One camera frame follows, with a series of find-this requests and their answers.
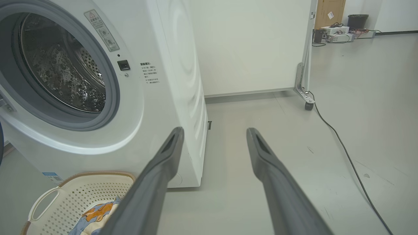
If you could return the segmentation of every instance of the power strip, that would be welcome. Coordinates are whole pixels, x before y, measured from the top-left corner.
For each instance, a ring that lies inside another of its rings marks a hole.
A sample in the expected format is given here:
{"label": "power strip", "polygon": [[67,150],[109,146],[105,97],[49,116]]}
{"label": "power strip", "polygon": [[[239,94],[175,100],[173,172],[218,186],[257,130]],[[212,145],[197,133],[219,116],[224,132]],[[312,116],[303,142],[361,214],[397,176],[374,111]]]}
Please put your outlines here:
{"label": "power strip", "polygon": [[350,33],[354,34],[355,38],[374,38],[376,35],[376,31],[367,31],[366,33],[362,33],[361,31],[350,31]]}

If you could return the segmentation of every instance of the sticker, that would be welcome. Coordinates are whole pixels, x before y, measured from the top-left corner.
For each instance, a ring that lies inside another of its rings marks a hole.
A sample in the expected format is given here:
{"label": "sticker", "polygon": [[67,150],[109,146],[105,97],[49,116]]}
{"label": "sticker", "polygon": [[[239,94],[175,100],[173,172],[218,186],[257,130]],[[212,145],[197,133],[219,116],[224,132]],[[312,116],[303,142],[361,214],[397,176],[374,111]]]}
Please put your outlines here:
{"label": "sticker", "polygon": [[157,68],[150,62],[141,63],[141,69],[147,84],[160,83],[157,78]]}
{"label": "sticker", "polygon": [[90,24],[96,29],[97,33],[102,38],[103,42],[106,44],[109,51],[119,50],[115,39],[110,33],[109,29],[106,27],[105,23],[100,18],[99,14],[95,10],[88,11],[84,13],[87,20],[90,21]]}
{"label": "sticker", "polygon": [[62,180],[61,177],[54,172],[42,172],[42,174],[48,177],[55,185],[60,185],[64,182],[64,180]]}
{"label": "sticker", "polygon": [[328,13],[328,18],[331,20],[332,18],[334,18],[334,14],[332,14],[332,11],[330,11],[329,13]]}

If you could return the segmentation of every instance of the floor mark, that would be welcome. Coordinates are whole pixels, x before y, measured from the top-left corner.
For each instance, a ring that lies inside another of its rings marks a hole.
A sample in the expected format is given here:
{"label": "floor mark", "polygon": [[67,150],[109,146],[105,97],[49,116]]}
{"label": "floor mark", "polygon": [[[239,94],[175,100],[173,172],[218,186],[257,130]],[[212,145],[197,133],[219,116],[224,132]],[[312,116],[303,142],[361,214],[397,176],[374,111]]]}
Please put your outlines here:
{"label": "floor mark", "polygon": [[363,163],[361,163],[361,162],[359,162],[359,161],[357,161],[357,160],[355,160],[355,161],[356,161],[356,162],[358,162],[358,163],[360,163],[361,165],[365,166],[367,169],[371,170],[371,171],[372,171],[373,173],[375,173],[377,176],[379,176],[380,178],[384,179],[387,183],[389,183],[389,184],[391,184],[391,185],[395,186],[392,182],[390,182],[389,180],[387,180],[387,179],[385,179],[385,178],[381,177],[378,173],[376,173],[374,170],[370,169],[368,166],[364,165]]}
{"label": "floor mark", "polygon": [[314,153],[314,151],[309,146],[307,146],[307,147],[308,147],[308,149],[311,153]]}
{"label": "floor mark", "polygon": [[398,168],[396,168],[396,167],[393,167],[393,168],[397,169],[400,173],[402,173],[402,174],[404,174],[404,175],[406,175],[406,176],[408,176],[408,177],[409,177],[409,175],[408,175],[408,174],[406,174],[405,172],[403,172],[403,171],[399,170]]}
{"label": "floor mark", "polygon": [[325,208],[325,207],[324,207],[324,209],[325,209],[326,214],[328,215],[328,218],[330,218],[330,219],[331,219],[331,217],[329,216],[328,211],[326,210],[326,208]]}

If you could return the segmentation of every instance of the warning label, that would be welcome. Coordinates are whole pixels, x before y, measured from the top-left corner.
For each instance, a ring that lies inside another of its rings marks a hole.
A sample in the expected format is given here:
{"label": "warning label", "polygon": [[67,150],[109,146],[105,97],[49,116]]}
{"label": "warning label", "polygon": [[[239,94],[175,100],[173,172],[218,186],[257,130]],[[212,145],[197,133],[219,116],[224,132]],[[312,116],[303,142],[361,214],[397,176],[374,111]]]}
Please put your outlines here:
{"label": "warning label", "polygon": [[111,35],[109,29],[106,27],[105,23],[100,18],[99,14],[95,10],[91,10],[84,13],[84,15],[87,20],[90,21],[90,24],[92,24],[92,26],[96,29],[103,42],[106,44],[107,49],[109,49],[109,51],[119,50],[119,46]]}
{"label": "warning label", "polygon": [[141,69],[147,84],[160,83],[157,76],[157,68],[150,62],[141,63]]}

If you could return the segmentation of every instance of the washing machine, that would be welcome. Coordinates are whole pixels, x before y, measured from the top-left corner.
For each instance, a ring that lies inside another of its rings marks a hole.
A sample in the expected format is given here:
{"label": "washing machine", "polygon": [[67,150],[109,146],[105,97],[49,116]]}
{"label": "washing machine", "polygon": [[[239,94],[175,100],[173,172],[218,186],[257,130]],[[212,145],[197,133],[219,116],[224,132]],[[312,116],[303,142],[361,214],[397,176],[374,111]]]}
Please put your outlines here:
{"label": "washing machine", "polygon": [[200,186],[208,118],[186,1],[0,0],[0,32],[1,123],[46,177],[137,176],[181,126],[169,187]]}

